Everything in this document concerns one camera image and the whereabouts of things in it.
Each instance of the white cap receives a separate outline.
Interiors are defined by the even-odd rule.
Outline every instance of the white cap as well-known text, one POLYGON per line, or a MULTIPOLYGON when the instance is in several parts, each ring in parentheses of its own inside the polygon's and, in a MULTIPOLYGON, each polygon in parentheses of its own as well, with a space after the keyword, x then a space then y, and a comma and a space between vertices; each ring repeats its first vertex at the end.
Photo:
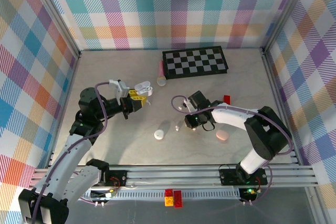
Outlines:
POLYGON ((164 132, 163 132, 163 130, 156 130, 156 131, 154 132, 154 137, 155 137, 157 140, 161 140, 161 139, 163 139, 163 137, 164 137, 164 132))

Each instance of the pink round object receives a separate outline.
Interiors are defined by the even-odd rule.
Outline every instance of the pink round object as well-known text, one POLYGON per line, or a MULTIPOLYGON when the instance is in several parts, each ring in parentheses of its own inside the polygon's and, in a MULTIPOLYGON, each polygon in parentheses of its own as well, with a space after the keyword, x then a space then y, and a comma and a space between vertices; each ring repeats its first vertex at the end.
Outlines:
POLYGON ((229 133, 223 130, 218 130, 216 136, 219 140, 226 141, 229 138, 229 133))

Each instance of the red block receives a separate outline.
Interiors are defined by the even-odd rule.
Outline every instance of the red block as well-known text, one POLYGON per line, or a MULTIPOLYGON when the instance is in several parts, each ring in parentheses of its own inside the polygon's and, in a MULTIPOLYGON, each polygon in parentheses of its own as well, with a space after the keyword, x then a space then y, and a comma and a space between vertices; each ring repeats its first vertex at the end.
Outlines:
POLYGON ((173 189, 167 189, 164 191, 165 197, 173 197, 173 189))
POLYGON ((227 103, 228 105, 230 105, 230 104, 231 104, 231 102, 230 102, 230 96, 229 96, 229 95, 225 95, 225 96, 223 97, 223 102, 225 102, 225 103, 227 103))
POLYGON ((183 207, 182 192, 181 191, 174 191, 174 207, 175 208, 183 207))

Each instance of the plaid fabric backdrop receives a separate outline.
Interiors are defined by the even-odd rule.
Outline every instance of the plaid fabric backdrop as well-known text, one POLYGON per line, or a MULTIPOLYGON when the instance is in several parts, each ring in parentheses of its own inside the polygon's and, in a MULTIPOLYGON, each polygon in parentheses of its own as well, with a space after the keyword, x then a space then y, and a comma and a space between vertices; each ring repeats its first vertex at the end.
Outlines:
POLYGON ((0 0, 0 223, 43 165, 72 76, 71 54, 40 0, 0 0))
POLYGON ((336 0, 299 0, 271 55, 300 152, 336 223, 336 0))
POLYGON ((286 0, 54 0, 83 49, 255 47, 286 0))

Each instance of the black and white checkerboard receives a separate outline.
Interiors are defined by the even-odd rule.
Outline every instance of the black and white checkerboard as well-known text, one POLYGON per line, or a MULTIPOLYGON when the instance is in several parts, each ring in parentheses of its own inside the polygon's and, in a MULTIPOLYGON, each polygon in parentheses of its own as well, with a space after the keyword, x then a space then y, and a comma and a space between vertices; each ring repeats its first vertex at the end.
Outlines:
POLYGON ((164 51, 162 54, 167 79, 226 73, 228 69, 221 46, 164 51))

